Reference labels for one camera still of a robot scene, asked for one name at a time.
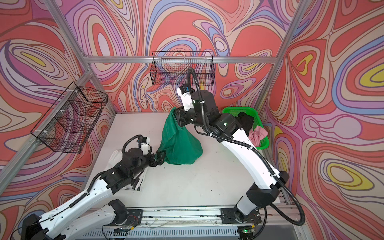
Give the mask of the green t shirt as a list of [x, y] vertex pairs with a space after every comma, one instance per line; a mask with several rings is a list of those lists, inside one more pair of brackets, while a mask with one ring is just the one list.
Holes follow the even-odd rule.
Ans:
[[200, 141], [186, 127], [180, 127], [173, 108], [163, 127], [159, 152], [165, 152], [165, 162], [170, 165], [192, 165], [203, 155]]

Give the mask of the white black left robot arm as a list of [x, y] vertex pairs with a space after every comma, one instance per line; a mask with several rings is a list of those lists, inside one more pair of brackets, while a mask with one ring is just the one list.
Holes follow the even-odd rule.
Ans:
[[122, 159], [112, 168], [95, 175], [88, 188], [63, 205], [41, 216], [31, 214], [23, 220], [23, 240], [75, 240], [91, 230], [107, 225], [134, 229], [140, 224], [120, 200], [111, 200], [101, 209], [84, 213], [121, 189], [139, 181], [147, 167], [164, 163], [165, 150], [152, 152], [152, 146], [142, 135], [130, 138], [123, 145]]

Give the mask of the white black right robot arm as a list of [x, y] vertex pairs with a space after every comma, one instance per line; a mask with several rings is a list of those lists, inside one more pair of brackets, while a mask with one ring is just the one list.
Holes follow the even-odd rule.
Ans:
[[182, 107], [175, 110], [179, 126], [199, 126], [204, 134], [216, 139], [230, 150], [254, 180], [247, 193], [234, 208], [238, 221], [243, 221], [253, 210], [272, 204], [279, 189], [288, 182], [287, 172], [273, 167], [256, 149], [239, 121], [229, 113], [220, 113], [212, 93], [194, 91], [187, 84], [177, 88]]

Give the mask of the white printed t shirt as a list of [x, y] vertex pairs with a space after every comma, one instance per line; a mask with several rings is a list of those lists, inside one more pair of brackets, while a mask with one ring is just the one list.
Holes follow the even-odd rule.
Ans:
[[[115, 150], [112, 154], [111, 154], [111, 157], [105, 167], [105, 171], [114, 167], [118, 162], [120, 162], [123, 158], [123, 152], [122, 150]], [[134, 191], [134, 192], [140, 192], [142, 189], [143, 189], [143, 183], [145, 181], [145, 178], [146, 178], [146, 174], [147, 174], [148, 170], [145, 169], [143, 171], [143, 173], [138, 176], [138, 182], [137, 183], [133, 183], [132, 185], [127, 185], [123, 188], [123, 190], [125, 191]]]

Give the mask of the green plastic laundry basket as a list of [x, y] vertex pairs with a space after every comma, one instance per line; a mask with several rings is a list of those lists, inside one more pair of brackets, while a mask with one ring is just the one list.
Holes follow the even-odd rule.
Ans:
[[264, 129], [258, 112], [251, 107], [226, 107], [223, 113], [233, 115], [238, 119], [252, 144], [258, 150], [264, 150], [270, 145], [268, 132]]

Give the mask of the black t shirt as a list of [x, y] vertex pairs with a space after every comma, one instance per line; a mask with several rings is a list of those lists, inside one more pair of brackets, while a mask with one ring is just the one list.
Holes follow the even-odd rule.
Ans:
[[240, 112], [236, 119], [240, 123], [242, 129], [246, 132], [246, 135], [249, 136], [250, 131], [253, 130], [255, 122], [254, 117], [246, 114], [245, 112]]

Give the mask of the pink t shirt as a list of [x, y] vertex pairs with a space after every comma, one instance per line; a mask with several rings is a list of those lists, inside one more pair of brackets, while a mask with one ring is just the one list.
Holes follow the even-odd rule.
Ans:
[[249, 139], [255, 147], [261, 146], [261, 141], [268, 136], [268, 132], [261, 126], [256, 126], [249, 133]]

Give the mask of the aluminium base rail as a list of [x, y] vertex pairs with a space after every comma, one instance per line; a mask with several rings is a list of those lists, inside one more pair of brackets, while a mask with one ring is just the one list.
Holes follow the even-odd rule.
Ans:
[[140, 220], [129, 226], [104, 226], [81, 240], [307, 240], [305, 229], [285, 222], [274, 210], [253, 211], [239, 223], [231, 206], [131, 209]]

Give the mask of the aluminium frame profile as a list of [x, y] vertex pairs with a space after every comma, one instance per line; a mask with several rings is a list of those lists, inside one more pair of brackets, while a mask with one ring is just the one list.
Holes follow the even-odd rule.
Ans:
[[[290, 1], [58, 1], [89, 56], [144, 57], [153, 51], [209, 50], [219, 57], [274, 56]], [[172, 86], [153, 86], [150, 64], [95, 63], [118, 112], [168, 112]], [[1, 2], [1, 166], [84, 68], [43, 1]], [[104, 109], [81, 154], [41, 145], [1, 198], [46, 187], [79, 191], [112, 121]]]

